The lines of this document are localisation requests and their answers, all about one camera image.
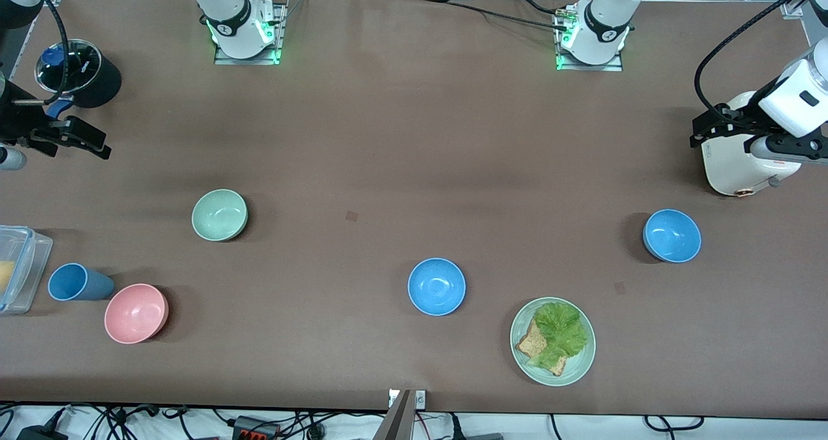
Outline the blue bowl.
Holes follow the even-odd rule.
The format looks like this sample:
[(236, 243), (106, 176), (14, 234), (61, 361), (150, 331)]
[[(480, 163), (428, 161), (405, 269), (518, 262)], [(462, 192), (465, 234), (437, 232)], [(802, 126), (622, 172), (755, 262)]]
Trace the blue bowl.
[(642, 240), (654, 258), (668, 263), (686, 263), (701, 251), (700, 228), (692, 217), (675, 209), (650, 215), (642, 229)]
[(411, 270), (406, 284), (411, 304), (428, 316), (458, 310), (467, 290), (461, 268), (447, 258), (426, 258)]

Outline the light green bowl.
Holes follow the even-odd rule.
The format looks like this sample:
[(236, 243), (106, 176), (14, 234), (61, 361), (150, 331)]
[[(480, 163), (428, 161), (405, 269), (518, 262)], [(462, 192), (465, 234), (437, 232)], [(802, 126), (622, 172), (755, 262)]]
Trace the light green bowl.
[(248, 222), (245, 198), (230, 189), (211, 190), (195, 203), (190, 224), (201, 239), (222, 242), (239, 236)]

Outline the pink bowl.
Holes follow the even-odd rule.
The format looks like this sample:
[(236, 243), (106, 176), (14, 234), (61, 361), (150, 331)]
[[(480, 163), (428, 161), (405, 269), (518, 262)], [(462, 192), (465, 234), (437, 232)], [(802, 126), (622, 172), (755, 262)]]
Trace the pink bowl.
[(168, 322), (168, 299), (155, 286), (136, 283), (117, 292), (104, 315), (104, 328), (119, 344), (151, 339)]

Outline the white toaster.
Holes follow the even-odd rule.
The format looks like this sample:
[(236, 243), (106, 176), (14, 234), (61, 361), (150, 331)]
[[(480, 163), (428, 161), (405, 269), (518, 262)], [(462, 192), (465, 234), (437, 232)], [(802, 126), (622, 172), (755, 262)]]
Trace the white toaster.
[(709, 185), (719, 194), (746, 197), (777, 187), (803, 164), (765, 160), (745, 152), (743, 143), (757, 135), (717, 137), (701, 145)]

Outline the black pot with glass lid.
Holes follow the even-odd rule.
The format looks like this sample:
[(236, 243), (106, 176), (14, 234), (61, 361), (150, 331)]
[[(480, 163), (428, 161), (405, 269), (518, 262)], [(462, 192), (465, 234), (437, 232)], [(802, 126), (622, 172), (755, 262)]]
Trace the black pot with glass lid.
[(39, 86), (48, 92), (57, 92), (64, 83), (54, 107), (100, 107), (116, 96), (122, 83), (118, 68), (100, 48), (83, 39), (69, 39), (67, 52), (62, 44), (42, 51), (34, 75)]

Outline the clear plastic container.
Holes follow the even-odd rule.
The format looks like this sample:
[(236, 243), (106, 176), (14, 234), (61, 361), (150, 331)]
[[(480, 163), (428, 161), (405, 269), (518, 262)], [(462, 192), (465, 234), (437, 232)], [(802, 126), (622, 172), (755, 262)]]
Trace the clear plastic container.
[(30, 310), (52, 245), (50, 237), (29, 227), (0, 225), (0, 261), (17, 263), (8, 289), (0, 296), (0, 316)]

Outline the blue cup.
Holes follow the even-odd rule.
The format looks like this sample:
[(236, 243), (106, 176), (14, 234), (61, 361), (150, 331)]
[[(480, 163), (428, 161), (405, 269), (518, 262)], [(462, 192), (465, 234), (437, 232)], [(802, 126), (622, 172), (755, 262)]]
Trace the blue cup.
[(47, 289), (59, 302), (104, 300), (114, 293), (114, 281), (82, 264), (66, 263), (51, 274)]

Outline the green lettuce leaf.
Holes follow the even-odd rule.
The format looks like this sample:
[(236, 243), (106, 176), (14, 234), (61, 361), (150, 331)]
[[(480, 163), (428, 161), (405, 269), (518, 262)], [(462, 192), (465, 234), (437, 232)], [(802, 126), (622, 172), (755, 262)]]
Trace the green lettuce leaf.
[(530, 357), (531, 366), (553, 372), (561, 360), (580, 354), (588, 342), (582, 314), (573, 305), (561, 302), (541, 305), (535, 311), (534, 322), (547, 345), (538, 355)]

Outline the light green plate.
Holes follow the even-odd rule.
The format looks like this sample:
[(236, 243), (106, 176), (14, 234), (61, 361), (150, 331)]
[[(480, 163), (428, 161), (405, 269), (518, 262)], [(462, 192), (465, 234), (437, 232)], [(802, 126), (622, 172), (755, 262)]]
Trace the light green plate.
[[(547, 303), (561, 302), (573, 305), (582, 314), (582, 324), (587, 332), (588, 342), (582, 349), (580, 354), (575, 357), (568, 358), (567, 364), (563, 374), (560, 377), (551, 375), (547, 370), (530, 366), (529, 358), (521, 354), (515, 345), (519, 342), (521, 337), (526, 334), (530, 320), (534, 318), (535, 311), (541, 305)], [(515, 363), (528, 378), (534, 382), (550, 387), (563, 387), (571, 385), (579, 381), (591, 369), (592, 363), (596, 355), (596, 340), (595, 333), (588, 317), (580, 310), (577, 305), (564, 300), (562, 298), (555, 298), (555, 296), (545, 296), (544, 298), (536, 298), (525, 304), (515, 315), (509, 331), (509, 342), (512, 355)]]

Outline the brown toast slice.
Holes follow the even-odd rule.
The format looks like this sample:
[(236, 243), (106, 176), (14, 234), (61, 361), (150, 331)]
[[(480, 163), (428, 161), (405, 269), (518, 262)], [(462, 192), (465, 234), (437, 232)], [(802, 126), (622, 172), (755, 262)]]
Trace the brown toast slice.
[(546, 337), (543, 336), (533, 318), (530, 320), (526, 334), (521, 337), (515, 348), (529, 358), (530, 366), (547, 370), (551, 375), (560, 377), (570, 357), (560, 349), (547, 351), (548, 346)]

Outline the red black power connector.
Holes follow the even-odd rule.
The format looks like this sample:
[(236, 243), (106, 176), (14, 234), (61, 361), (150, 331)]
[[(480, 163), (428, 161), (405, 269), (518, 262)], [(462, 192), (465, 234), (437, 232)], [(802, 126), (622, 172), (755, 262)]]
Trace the red black power connector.
[(231, 440), (277, 440), (280, 431), (278, 422), (239, 416), (234, 419)]

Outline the grey metal bar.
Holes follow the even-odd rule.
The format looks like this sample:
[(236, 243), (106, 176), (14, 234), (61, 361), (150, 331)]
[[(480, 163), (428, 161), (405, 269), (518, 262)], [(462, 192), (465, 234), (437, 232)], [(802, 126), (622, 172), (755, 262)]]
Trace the grey metal bar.
[(400, 390), (372, 440), (411, 440), (417, 412), (417, 391)]

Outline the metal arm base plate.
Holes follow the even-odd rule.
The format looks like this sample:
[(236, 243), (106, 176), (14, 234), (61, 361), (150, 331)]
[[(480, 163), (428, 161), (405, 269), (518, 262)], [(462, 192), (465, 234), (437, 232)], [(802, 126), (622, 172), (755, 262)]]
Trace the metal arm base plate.
[(572, 54), (570, 46), (574, 40), (579, 38), (582, 30), (579, 26), (576, 4), (557, 8), (553, 16), (553, 24), (565, 27), (565, 30), (554, 33), (557, 71), (620, 72), (623, 70), (623, 60), (620, 55), (620, 51), (624, 48), (623, 40), (619, 43), (619, 49), (615, 55), (606, 63), (582, 62)]
[(239, 24), (233, 36), (223, 30), (230, 25), (207, 19), (206, 24), (215, 44), (213, 63), (216, 65), (278, 65), (281, 60), (286, 25), (286, 5), (264, 0), (249, 7), (246, 21)]

